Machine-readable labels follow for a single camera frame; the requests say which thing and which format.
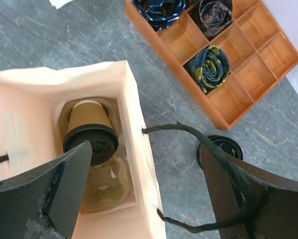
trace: orange wooden box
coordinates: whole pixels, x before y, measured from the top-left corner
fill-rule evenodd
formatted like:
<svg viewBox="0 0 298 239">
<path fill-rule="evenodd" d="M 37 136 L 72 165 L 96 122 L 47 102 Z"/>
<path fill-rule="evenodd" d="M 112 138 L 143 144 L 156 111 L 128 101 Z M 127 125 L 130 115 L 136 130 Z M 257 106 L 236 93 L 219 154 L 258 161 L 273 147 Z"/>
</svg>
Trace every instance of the orange wooden box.
<svg viewBox="0 0 298 239">
<path fill-rule="evenodd" d="M 155 32 L 131 0 L 126 15 L 218 129 L 231 129 L 298 64 L 298 53 L 261 0 L 233 0 L 234 22 L 208 39 L 190 17 Z M 231 74 L 207 96 L 183 65 L 209 45 L 227 55 Z"/>
</svg>

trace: rolled tie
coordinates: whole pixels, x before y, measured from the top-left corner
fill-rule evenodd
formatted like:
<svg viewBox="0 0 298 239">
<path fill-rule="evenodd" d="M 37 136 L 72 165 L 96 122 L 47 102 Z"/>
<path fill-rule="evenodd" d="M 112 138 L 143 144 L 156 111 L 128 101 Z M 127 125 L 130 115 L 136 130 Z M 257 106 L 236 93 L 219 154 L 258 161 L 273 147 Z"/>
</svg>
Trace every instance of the rolled tie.
<svg viewBox="0 0 298 239">
<path fill-rule="evenodd" d="M 221 86 L 230 75 L 230 62 L 218 46 L 209 46 L 185 66 L 202 91 Z"/>
<path fill-rule="evenodd" d="M 170 27 L 186 7 L 185 0 L 133 0 L 133 3 L 155 31 Z"/>
<path fill-rule="evenodd" d="M 191 16 L 210 41 L 233 22 L 232 9 L 231 0 L 201 0 Z"/>
</svg>

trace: white wall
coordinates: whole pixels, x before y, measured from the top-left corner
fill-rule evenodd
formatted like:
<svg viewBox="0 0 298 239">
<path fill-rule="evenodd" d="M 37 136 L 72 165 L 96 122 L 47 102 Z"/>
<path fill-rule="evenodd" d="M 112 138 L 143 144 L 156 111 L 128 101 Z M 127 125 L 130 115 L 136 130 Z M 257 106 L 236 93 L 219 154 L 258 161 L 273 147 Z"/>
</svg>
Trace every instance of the white wall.
<svg viewBox="0 0 298 239">
<path fill-rule="evenodd" d="M 298 0 L 263 0 L 263 2 L 298 51 Z M 287 78 L 298 93 L 298 65 Z"/>
</svg>

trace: paper bag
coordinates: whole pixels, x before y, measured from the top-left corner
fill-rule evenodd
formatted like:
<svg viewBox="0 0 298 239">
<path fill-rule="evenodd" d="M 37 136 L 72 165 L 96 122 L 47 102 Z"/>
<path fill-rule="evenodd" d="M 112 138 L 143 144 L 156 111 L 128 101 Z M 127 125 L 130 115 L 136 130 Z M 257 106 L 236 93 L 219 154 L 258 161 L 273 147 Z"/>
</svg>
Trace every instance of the paper bag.
<svg viewBox="0 0 298 239">
<path fill-rule="evenodd" d="M 110 99 L 120 117 L 117 154 L 129 165 L 134 193 L 101 213 L 80 212 L 74 239 L 164 239 L 159 187 L 137 85 L 127 61 L 52 70 L 0 72 L 0 179 L 37 167 L 63 154 L 58 117 L 66 102 Z"/>
</svg>

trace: paper cup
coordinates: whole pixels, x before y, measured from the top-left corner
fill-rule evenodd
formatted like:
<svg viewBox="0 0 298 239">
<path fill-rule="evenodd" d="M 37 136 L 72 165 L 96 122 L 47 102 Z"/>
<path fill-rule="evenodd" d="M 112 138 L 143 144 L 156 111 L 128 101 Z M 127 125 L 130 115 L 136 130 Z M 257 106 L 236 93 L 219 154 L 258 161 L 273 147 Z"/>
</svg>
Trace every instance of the paper cup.
<svg viewBox="0 0 298 239">
<path fill-rule="evenodd" d="M 109 160 L 119 144 L 106 111 L 100 103 L 92 100 L 80 101 L 73 107 L 64 138 L 64 152 L 87 140 L 93 148 L 91 166 Z"/>
</svg>

